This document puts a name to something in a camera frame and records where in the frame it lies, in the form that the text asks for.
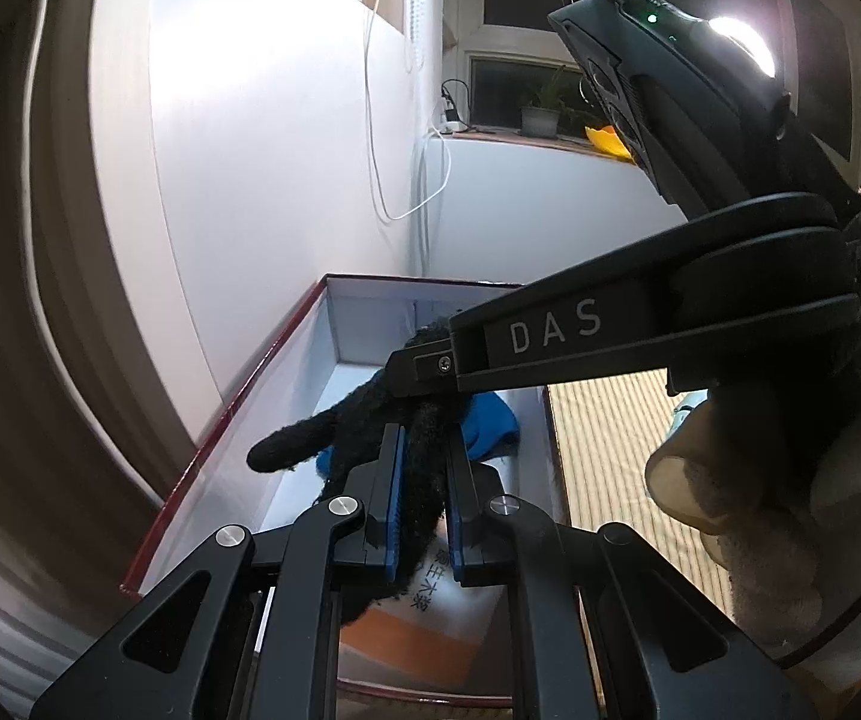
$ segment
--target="black bracket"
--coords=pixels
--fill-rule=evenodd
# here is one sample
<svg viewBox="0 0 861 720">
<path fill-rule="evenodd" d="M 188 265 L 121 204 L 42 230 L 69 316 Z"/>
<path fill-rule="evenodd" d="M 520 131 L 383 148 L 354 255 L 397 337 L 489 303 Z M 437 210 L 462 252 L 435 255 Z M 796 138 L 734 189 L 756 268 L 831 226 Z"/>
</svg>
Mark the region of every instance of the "black bracket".
<svg viewBox="0 0 861 720">
<path fill-rule="evenodd" d="M 46 690 L 31 719 L 332 718 L 341 592 L 395 575 L 388 528 L 402 463 L 403 431 L 388 425 L 379 457 L 352 471 L 344 495 L 285 528 L 221 528 Z M 446 468 L 454 575 L 509 592 L 515 717 L 602 716 L 582 614 L 609 718 L 816 717 L 779 667 L 629 527 L 576 530 L 505 494 L 494 469 L 467 460 L 456 425 Z"/>
</svg>

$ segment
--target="window frame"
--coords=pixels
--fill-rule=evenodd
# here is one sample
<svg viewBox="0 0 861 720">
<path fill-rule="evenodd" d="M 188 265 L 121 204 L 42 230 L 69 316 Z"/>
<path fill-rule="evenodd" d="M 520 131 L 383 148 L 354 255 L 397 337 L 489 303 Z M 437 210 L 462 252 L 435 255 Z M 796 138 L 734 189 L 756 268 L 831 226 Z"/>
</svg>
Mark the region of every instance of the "window frame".
<svg viewBox="0 0 861 720">
<path fill-rule="evenodd" d="M 819 138 L 821 148 L 833 165 L 853 186 L 861 183 L 861 5 L 859 0 L 820 0 L 840 19 L 847 41 L 851 70 L 851 155 L 842 154 Z M 799 71 L 797 33 L 790 0 L 777 0 L 784 85 L 791 95 L 791 109 L 797 112 Z M 563 65 L 579 70 L 556 33 L 518 26 L 484 23 L 484 0 L 443 0 L 443 18 L 453 32 L 456 45 L 443 55 L 443 78 L 461 79 L 470 84 L 470 63 L 474 59 L 502 59 L 539 65 Z"/>
<path fill-rule="evenodd" d="M 529 58 L 528 59 L 519 59 L 519 58 L 515 58 L 513 56 L 508 56 L 508 55 L 477 55 L 477 53 L 475 53 L 474 55 L 470 56 L 470 69 L 469 69 L 469 75 L 467 77 L 473 76 L 473 62 L 475 62 L 477 60 L 483 60 L 483 61 L 494 60 L 494 61 L 499 61 L 499 62 L 510 62 L 510 63 L 515 64 L 515 65 L 532 65 L 534 67 L 539 67 L 539 68 L 542 68 L 545 70 L 556 70 L 560 66 L 560 64 L 552 64 L 550 62 L 532 61 Z M 575 64 L 573 64 L 572 62 L 565 66 L 565 71 L 569 71 L 570 73 L 576 73 L 577 76 L 580 76 L 580 77 L 583 76 L 580 69 Z M 602 107 L 599 104 L 597 104 L 597 108 L 599 109 L 598 112 L 602 117 L 604 115 L 604 111 L 603 111 Z M 472 118 L 472 116 L 470 114 L 472 114 L 472 108 L 470 108 L 470 105 L 467 105 L 467 121 L 468 122 L 470 122 L 470 119 Z M 477 122 L 477 124 L 479 124 L 480 127 L 484 127 L 485 129 L 488 129 L 488 130 L 491 128 L 495 128 L 495 129 L 499 129 L 499 130 L 508 129 L 508 127 L 506 127 L 504 124 L 486 124 L 486 122 Z M 559 133 L 559 135 L 561 137 L 568 137 L 568 138 L 577 137 L 573 133 L 566 133 L 566 132 L 562 132 L 562 131 Z"/>
</svg>

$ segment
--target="blue cloth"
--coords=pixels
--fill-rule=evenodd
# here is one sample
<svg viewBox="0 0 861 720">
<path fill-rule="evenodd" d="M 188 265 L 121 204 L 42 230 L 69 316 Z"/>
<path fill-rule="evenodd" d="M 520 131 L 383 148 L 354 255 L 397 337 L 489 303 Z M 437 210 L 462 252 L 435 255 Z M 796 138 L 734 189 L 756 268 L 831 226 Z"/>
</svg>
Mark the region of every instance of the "blue cloth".
<svg viewBox="0 0 861 720">
<path fill-rule="evenodd" d="M 683 396 L 683 400 L 677 404 L 677 408 L 673 410 L 673 420 L 670 423 L 670 429 L 664 440 L 669 439 L 677 432 L 677 428 L 683 425 L 683 420 L 691 415 L 691 412 L 696 409 L 701 403 L 707 400 L 707 391 L 705 389 L 695 389 L 693 392 L 688 392 Z"/>
<path fill-rule="evenodd" d="M 460 423 L 467 457 L 480 460 L 494 450 L 520 440 L 520 425 L 510 407 L 496 392 L 480 392 L 470 399 L 467 416 Z M 317 473 L 326 479 L 331 473 L 333 447 L 317 455 Z"/>
</svg>

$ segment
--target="potted plant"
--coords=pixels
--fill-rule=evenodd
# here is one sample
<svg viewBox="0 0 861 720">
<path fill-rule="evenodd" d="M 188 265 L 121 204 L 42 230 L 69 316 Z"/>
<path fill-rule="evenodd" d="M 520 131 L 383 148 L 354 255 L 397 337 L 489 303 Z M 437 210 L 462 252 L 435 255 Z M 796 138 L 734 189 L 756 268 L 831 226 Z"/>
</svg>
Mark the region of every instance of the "potted plant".
<svg viewBox="0 0 861 720">
<path fill-rule="evenodd" d="M 563 111 L 563 65 L 520 106 L 520 132 L 530 138 L 556 138 Z"/>
</svg>

